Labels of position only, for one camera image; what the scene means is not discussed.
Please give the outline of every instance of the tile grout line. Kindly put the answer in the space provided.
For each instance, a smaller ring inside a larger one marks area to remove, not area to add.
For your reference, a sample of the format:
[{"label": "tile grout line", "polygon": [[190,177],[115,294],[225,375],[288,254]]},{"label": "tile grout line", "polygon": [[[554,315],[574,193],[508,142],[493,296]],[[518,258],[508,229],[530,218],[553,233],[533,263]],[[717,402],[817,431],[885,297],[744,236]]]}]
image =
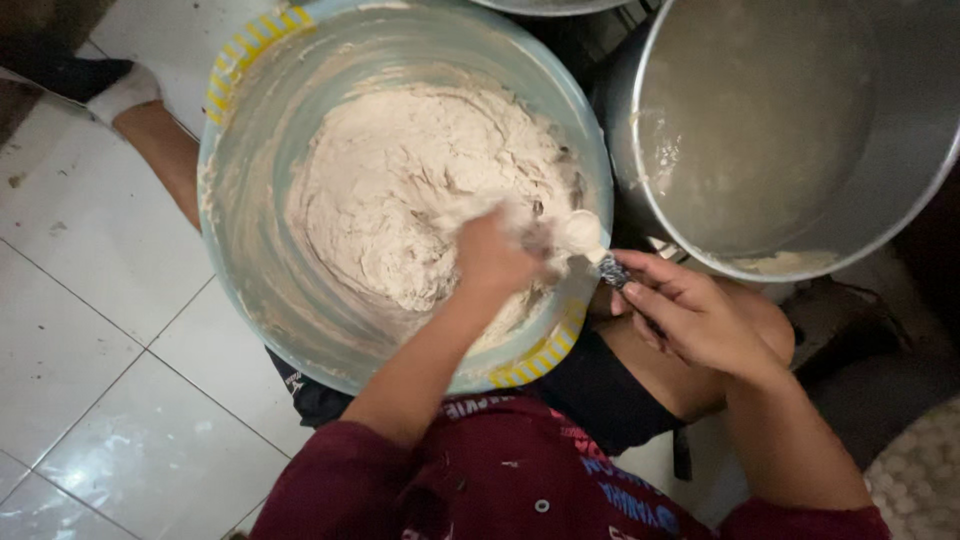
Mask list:
[{"label": "tile grout line", "polygon": [[130,363],[130,365],[128,365],[126,368],[124,368],[124,370],[120,373],[120,375],[119,375],[116,379],[114,379],[113,382],[111,382],[110,385],[109,385],[99,396],[97,396],[97,399],[94,400],[93,405],[87,407],[86,410],[84,411],[84,414],[81,414],[81,415],[80,415],[80,418],[78,418],[77,421],[74,422],[74,423],[70,426],[70,428],[67,429],[67,431],[65,431],[65,432],[63,433],[63,435],[61,435],[61,436],[57,439],[57,442],[54,443],[53,446],[50,447],[50,450],[48,450],[48,451],[46,451],[45,453],[43,453],[43,456],[41,456],[40,459],[36,462],[36,467],[31,468],[31,470],[30,470],[31,473],[37,475],[38,477],[41,477],[44,481],[47,481],[47,482],[51,483],[54,487],[56,487],[57,489],[59,489],[60,491],[62,491],[63,493],[65,493],[65,494],[66,494],[68,497],[70,497],[71,499],[77,501],[78,503],[82,504],[83,506],[85,506],[86,508],[88,508],[88,509],[89,509],[90,511],[92,511],[93,513],[95,513],[95,514],[97,514],[98,516],[104,518],[105,520],[111,522],[112,524],[116,525],[117,527],[123,529],[127,534],[129,534],[130,536],[132,536],[133,538],[136,538],[136,539],[138,539],[138,540],[140,539],[140,537],[137,536],[136,534],[133,534],[132,532],[130,532],[126,527],[120,525],[119,523],[117,523],[116,521],[114,521],[112,518],[110,518],[108,515],[106,515],[106,514],[104,514],[103,512],[101,512],[100,510],[98,510],[98,509],[94,508],[93,506],[87,504],[86,501],[84,501],[83,499],[81,499],[81,498],[77,497],[76,495],[74,495],[73,493],[71,493],[70,490],[66,489],[64,486],[61,486],[61,485],[57,484],[56,482],[54,482],[53,480],[46,478],[46,477],[43,475],[43,473],[41,473],[41,472],[38,470],[38,467],[40,466],[41,463],[43,463],[43,460],[46,459],[46,458],[50,455],[50,453],[51,453],[61,442],[63,442],[63,439],[65,439],[65,438],[67,437],[67,435],[69,435],[70,432],[73,431],[74,428],[80,424],[80,422],[84,419],[84,417],[85,417],[87,414],[89,414],[91,410],[93,410],[93,407],[97,406],[97,404],[100,403],[100,400],[104,399],[104,396],[107,395],[107,393],[110,391],[110,389],[113,387],[113,385],[116,384],[116,383],[117,383],[118,381],[120,381],[121,379],[123,379],[123,376],[126,375],[128,371],[130,371],[130,368],[132,368],[133,365],[134,365],[140,358],[142,358],[143,355],[144,355],[144,353],[146,353],[146,352],[147,352],[146,349],[144,349],[143,351],[140,351],[140,354],[137,355],[136,358],[133,359],[133,361]]},{"label": "tile grout line", "polygon": [[94,42],[92,37],[87,36],[85,41],[86,41],[87,43],[93,45],[93,48],[94,48],[94,49],[100,51],[100,54],[104,55],[104,58],[105,58],[105,59],[110,58],[110,55],[108,55],[103,49],[101,49],[101,48],[100,48],[100,45],[98,45],[96,42]]},{"label": "tile grout line", "polygon": [[197,289],[197,292],[193,293],[193,296],[190,297],[190,300],[187,300],[187,301],[186,301],[186,304],[184,304],[183,307],[180,308],[180,311],[177,311],[177,313],[173,316],[173,318],[170,319],[169,321],[167,321],[167,324],[163,325],[163,328],[160,329],[160,331],[156,333],[156,335],[154,336],[154,338],[150,340],[150,343],[148,343],[146,346],[144,346],[144,349],[150,351],[150,347],[151,347],[154,343],[156,343],[156,341],[157,341],[158,339],[160,339],[160,337],[163,335],[163,333],[166,332],[168,328],[170,328],[170,325],[174,324],[174,321],[177,320],[177,317],[180,317],[180,314],[183,313],[188,307],[190,307],[191,304],[193,304],[193,301],[196,300],[198,296],[200,296],[200,293],[204,292],[204,289],[206,289],[206,286],[209,285],[210,282],[212,282],[213,279],[216,278],[216,277],[217,277],[216,274],[210,276],[210,279],[207,280],[203,285],[201,285],[200,288]]},{"label": "tile grout line", "polygon": [[237,530],[237,528],[240,527],[240,524],[242,524],[242,523],[244,522],[244,520],[246,520],[247,518],[249,518],[250,515],[253,514],[253,511],[256,510],[257,507],[260,506],[261,504],[264,504],[264,503],[267,501],[267,498],[269,498],[269,497],[270,497],[270,494],[268,493],[268,494],[267,494],[267,497],[264,497],[262,500],[260,500],[259,503],[257,503],[253,508],[251,508],[251,510],[250,510],[249,512],[247,512],[246,514],[244,514],[244,516],[243,516],[242,518],[240,518],[240,521],[238,521],[237,523],[233,524],[233,527],[231,527],[227,532],[225,532],[224,535],[221,536],[220,538],[221,538],[221,539],[226,538],[228,534],[230,534],[231,532],[234,532],[235,530]]},{"label": "tile grout line", "polygon": [[93,512],[94,514],[96,514],[96,515],[104,518],[104,519],[107,520],[108,522],[114,524],[117,528],[123,530],[124,532],[126,532],[127,534],[129,534],[130,536],[132,536],[133,538],[136,538],[136,540],[141,540],[141,538],[140,538],[139,536],[137,536],[136,534],[133,534],[133,532],[132,532],[131,530],[129,530],[128,528],[126,528],[126,527],[120,525],[119,523],[115,522],[113,519],[111,519],[108,515],[104,514],[104,513],[101,512],[100,510],[97,510],[97,509],[94,508],[93,506],[87,504],[86,501],[84,501],[83,499],[81,499],[81,498],[77,497],[76,495],[70,493],[70,492],[67,491],[66,489],[63,489],[63,487],[57,485],[56,482],[54,482],[54,481],[46,478],[44,475],[42,475],[42,474],[40,474],[40,473],[33,472],[33,474],[37,475],[38,477],[40,477],[41,479],[43,479],[43,481],[45,481],[45,482],[49,483],[50,485],[54,486],[55,488],[57,488],[58,491],[61,491],[61,492],[63,492],[64,494],[66,494],[66,496],[69,497],[70,499],[73,499],[73,500],[76,501],[77,503],[80,503],[81,506],[83,506],[83,507],[85,507],[86,509],[90,510],[90,511]]},{"label": "tile grout line", "polygon": [[205,390],[203,390],[202,388],[200,388],[200,386],[198,386],[196,383],[194,383],[192,380],[190,380],[186,375],[184,375],[183,373],[181,373],[180,371],[178,371],[177,368],[175,368],[174,366],[172,366],[172,365],[170,365],[169,363],[167,363],[167,361],[164,360],[163,358],[161,358],[160,355],[158,355],[158,354],[155,353],[154,351],[151,351],[151,349],[150,349],[150,348],[154,345],[154,343],[156,343],[156,341],[163,335],[163,333],[170,327],[170,325],[172,325],[172,324],[174,323],[174,321],[177,320],[177,317],[180,317],[180,314],[183,313],[183,311],[186,310],[186,309],[190,306],[190,304],[192,304],[193,301],[194,301],[198,296],[200,296],[200,293],[204,292],[204,289],[206,289],[207,286],[210,285],[210,283],[213,282],[213,280],[215,280],[216,278],[217,278],[217,275],[214,274],[213,276],[210,277],[209,280],[206,281],[206,283],[204,283],[204,286],[200,287],[200,290],[198,290],[197,293],[194,294],[192,298],[190,298],[190,301],[186,303],[186,306],[184,306],[180,311],[178,311],[177,314],[174,315],[174,318],[173,318],[173,319],[170,319],[170,322],[167,323],[167,326],[163,327],[163,330],[161,330],[160,333],[158,333],[158,334],[156,335],[156,337],[150,342],[150,344],[147,345],[146,351],[147,351],[148,353],[150,353],[151,355],[153,355],[154,358],[156,358],[157,360],[160,360],[160,362],[163,363],[163,365],[165,365],[165,366],[167,366],[168,368],[170,368],[171,370],[173,370],[173,372],[176,373],[177,375],[179,375],[183,380],[186,380],[191,386],[193,386],[194,388],[200,390],[200,393],[202,393],[202,394],[204,394],[205,396],[207,396],[207,398],[208,398],[211,402],[217,404],[218,407],[220,407],[221,409],[225,410],[230,416],[232,416],[233,418],[237,419],[238,422],[240,422],[241,424],[243,424],[244,426],[246,426],[248,429],[250,429],[250,431],[253,431],[254,433],[256,433],[256,435],[257,435],[258,437],[260,437],[261,439],[263,439],[264,441],[266,441],[266,443],[269,444],[270,446],[274,447],[274,449],[275,449],[277,452],[280,452],[281,454],[283,454],[287,459],[293,459],[293,457],[292,457],[291,455],[288,455],[286,452],[284,452],[283,450],[281,450],[280,447],[278,447],[276,444],[274,444],[273,442],[271,442],[270,439],[268,439],[267,437],[263,436],[259,431],[255,430],[255,429],[253,428],[253,426],[251,426],[250,424],[247,424],[247,422],[245,422],[242,418],[240,418],[239,416],[237,416],[236,414],[234,414],[232,410],[226,408],[222,403],[220,403],[219,401],[217,401],[217,400],[216,400],[213,396],[211,396],[210,394],[206,393]]},{"label": "tile grout line", "polygon": [[[107,386],[107,388],[104,389],[104,391],[100,393],[99,396],[97,396],[97,399],[96,399],[96,400],[93,400],[93,404],[91,404],[89,407],[87,407],[87,408],[84,410],[84,413],[81,414],[80,417],[77,418],[77,420],[76,420],[73,424],[71,424],[70,427],[66,429],[66,431],[63,432],[63,435],[61,435],[60,437],[57,437],[57,441],[56,441],[54,444],[50,445],[50,448],[49,448],[46,452],[43,453],[43,455],[40,457],[40,459],[38,459],[38,460],[36,461],[36,467],[39,467],[39,466],[40,466],[40,463],[43,463],[43,460],[46,459],[46,458],[50,455],[50,453],[51,453],[61,442],[63,442],[63,439],[65,439],[66,436],[70,434],[70,431],[73,431],[73,429],[74,429],[78,424],[80,424],[80,421],[83,420],[83,418],[87,415],[87,413],[89,413],[91,410],[93,410],[93,407],[97,406],[97,404],[100,403],[100,400],[104,399],[104,396],[107,395],[107,392],[110,391],[110,389],[113,387],[113,385],[116,384],[119,380],[121,380],[121,379],[123,378],[123,376],[126,375],[128,371],[130,371],[130,368],[133,367],[133,365],[136,363],[136,361],[139,360],[140,358],[142,358],[142,357],[143,357],[143,354],[146,353],[146,352],[147,352],[146,349],[144,349],[143,351],[140,351],[140,354],[137,355],[137,356],[133,359],[133,361],[132,361],[130,364],[128,364],[127,367],[125,367],[123,371],[120,372],[120,375],[118,375],[117,378],[114,379],[113,382],[111,382],[111,383],[109,384],[109,386]],[[36,471],[36,467],[31,468],[31,471]]]},{"label": "tile grout line", "polygon": [[43,272],[48,278],[50,278],[51,280],[53,280],[53,281],[54,281],[56,284],[58,284],[59,286],[63,287],[67,292],[69,292],[70,294],[72,294],[77,300],[83,302],[83,303],[84,303],[84,306],[87,306],[87,307],[89,307],[90,309],[93,309],[93,312],[94,312],[94,313],[96,313],[96,314],[100,315],[101,317],[103,317],[103,319],[104,319],[105,321],[107,321],[108,323],[110,323],[111,325],[113,325],[114,328],[116,328],[117,330],[119,330],[120,332],[122,332],[124,335],[126,335],[130,340],[133,341],[133,343],[136,343],[137,345],[139,345],[140,347],[143,347],[144,349],[147,348],[143,343],[140,343],[140,340],[139,340],[139,339],[134,338],[132,335],[130,335],[129,333],[127,333],[127,331],[125,331],[125,330],[123,330],[122,328],[120,328],[119,326],[117,326],[116,323],[114,323],[114,322],[113,322],[112,320],[110,320],[106,315],[104,315],[103,313],[101,313],[96,307],[91,306],[91,305],[90,305],[90,302],[88,302],[88,301],[84,300],[83,298],[81,298],[80,295],[77,294],[77,293],[75,293],[75,292],[73,292],[73,291],[70,289],[70,287],[64,285],[60,280],[58,280],[57,278],[53,277],[53,275],[50,274],[50,272],[47,272],[46,270],[44,270],[43,267],[40,266],[39,264],[35,263],[33,259],[27,257],[26,255],[23,255],[23,252],[21,252],[20,250],[16,249],[15,247],[13,247],[13,245],[12,245],[9,241],[7,241],[7,238],[0,237],[0,241],[2,241],[3,243],[7,244],[7,245],[10,247],[10,249],[14,250],[18,255],[20,255],[21,257],[23,257],[23,258],[25,258],[25,259],[27,259],[27,261],[30,262],[33,266],[35,266],[37,270],[39,270],[40,272]]},{"label": "tile grout line", "polygon": [[27,477],[30,475],[30,473],[32,473],[32,472],[34,471],[34,468],[31,467],[30,465],[27,465],[27,464],[24,463],[23,461],[20,461],[20,460],[17,459],[16,457],[13,457],[12,455],[7,454],[6,452],[4,452],[4,451],[2,451],[2,450],[0,450],[0,454],[3,454],[3,455],[5,455],[6,457],[9,457],[10,459],[12,459],[13,461],[16,461],[16,462],[19,463],[20,465],[23,465],[23,466],[27,469],[27,474],[24,475],[23,478],[20,479],[20,481],[16,483],[16,485],[13,487],[13,489],[10,490],[10,493],[7,494],[7,497],[4,497],[3,499],[0,499],[0,506],[3,506],[3,503],[5,503],[5,502],[7,501],[7,499],[9,499],[9,498],[11,497],[11,495],[13,495],[13,492],[16,491],[16,489],[17,489],[18,487],[20,487],[20,484],[22,484],[23,482],[27,481]]},{"label": "tile grout line", "polygon": [[261,439],[263,439],[263,441],[264,441],[265,443],[267,443],[267,444],[269,444],[270,446],[274,447],[274,450],[276,450],[277,452],[280,452],[280,454],[283,455],[284,457],[286,457],[287,459],[293,459],[293,457],[291,457],[290,455],[287,455],[286,452],[284,452],[284,451],[281,450],[276,444],[274,444],[273,442],[271,442],[270,439],[268,439],[267,437],[261,435],[259,431],[255,430],[253,427],[251,427],[250,424],[247,424],[246,422],[244,422],[244,420],[243,420],[242,418],[240,418],[239,416],[237,416],[236,414],[234,414],[232,410],[226,408],[225,406],[223,406],[223,404],[221,404],[221,403],[218,402],[217,400],[213,399],[213,396],[207,394],[205,390],[203,390],[202,388],[200,388],[200,386],[197,386],[197,384],[195,384],[192,380],[190,380],[190,379],[188,379],[187,377],[185,377],[185,376],[183,375],[183,373],[177,371],[177,369],[176,369],[174,366],[168,364],[166,360],[164,360],[163,358],[157,356],[156,353],[154,353],[153,351],[151,351],[151,350],[149,350],[149,349],[146,349],[145,352],[146,352],[146,353],[150,353],[154,358],[156,358],[157,360],[160,360],[160,363],[162,363],[163,365],[165,365],[165,366],[167,366],[168,368],[170,368],[170,370],[173,371],[174,373],[176,373],[177,375],[179,375],[181,379],[186,380],[188,384],[190,384],[191,386],[193,386],[194,388],[196,388],[197,390],[199,390],[201,394],[204,394],[211,402],[213,402],[214,404],[216,404],[218,407],[220,407],[221,409],[225,410],[225,411],[227,412],[227,414],[229,414],[230,416],[232,416],[237,422],[239,422],[240,424],[243,424],[244,426],[246,426],[248,430],[253,431],[253,433],[256,434],[256,436],[258,436],[258,437],[260,437]]}]

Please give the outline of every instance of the shirt sleeve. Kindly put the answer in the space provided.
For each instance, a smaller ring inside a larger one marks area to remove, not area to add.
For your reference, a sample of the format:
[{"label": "shirt sleeve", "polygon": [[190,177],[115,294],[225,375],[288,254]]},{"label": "shirt sleeve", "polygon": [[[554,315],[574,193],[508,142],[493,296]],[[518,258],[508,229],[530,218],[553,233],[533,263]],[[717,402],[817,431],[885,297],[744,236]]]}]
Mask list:
[{"label": "shirt sleeve", "polygon": [[722,540],[888,540],[890,529],[876,506],[859,510],[785,508],[758,498],[738,506],[720,526]]},{"label": "shirt sleeve", "polygon": [[386,537],[409,459],[366,426],[327,424],[276,480],[251,539]]}]

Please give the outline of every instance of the maroon shirt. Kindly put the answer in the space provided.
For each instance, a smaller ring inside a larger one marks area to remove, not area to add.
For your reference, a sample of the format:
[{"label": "maroon shirt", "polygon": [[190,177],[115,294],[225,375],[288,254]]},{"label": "maroon shirt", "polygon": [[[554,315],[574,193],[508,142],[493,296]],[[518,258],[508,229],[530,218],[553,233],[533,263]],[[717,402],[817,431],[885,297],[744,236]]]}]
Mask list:
[{"label": "maroon shirt", "polygon": [[887,539],[876,507],[788,509],[752,499],[711,531],[617,469],[586,433],[526,396],[447,402],[405,452],[334,422],[276,481],[252,539]]}]

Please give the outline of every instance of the fingernail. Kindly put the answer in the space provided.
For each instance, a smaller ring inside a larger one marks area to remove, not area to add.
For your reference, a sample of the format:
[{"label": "fingernail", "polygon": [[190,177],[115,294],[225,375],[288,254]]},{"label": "fingernail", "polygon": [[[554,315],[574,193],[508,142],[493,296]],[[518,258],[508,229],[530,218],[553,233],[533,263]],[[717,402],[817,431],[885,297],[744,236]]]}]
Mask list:
[{"label": "fingernail", "polygon": [[623,292],[629,294],[630,296],[637,296],[640,294],[640,285],[636,282],[628,282],[623,285]]}]

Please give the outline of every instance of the hand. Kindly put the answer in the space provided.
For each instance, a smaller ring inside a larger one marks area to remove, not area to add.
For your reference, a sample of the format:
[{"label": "hand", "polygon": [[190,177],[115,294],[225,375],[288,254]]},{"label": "hand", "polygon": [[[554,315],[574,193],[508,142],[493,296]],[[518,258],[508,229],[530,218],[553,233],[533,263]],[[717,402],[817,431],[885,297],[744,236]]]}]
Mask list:
[{"label": "hand", "polygon": [[[627,283],[622,296],[613,295],[611,311],[622,313],[624,299],[635,307],[639,313],[634,314],[634,326],[655,348],[740,377],[770,366],[782,369],[773,350],[712,278],[655,255],[623,250],[613,254],[639,282]],[[659,328],[652,329],[650,322]]]},{"label": "hand", "polygon": [[460,286],[510,294],[544,271],[543,254],[524,250],[503,231],[502,206],[468,221],[457,236]]}]

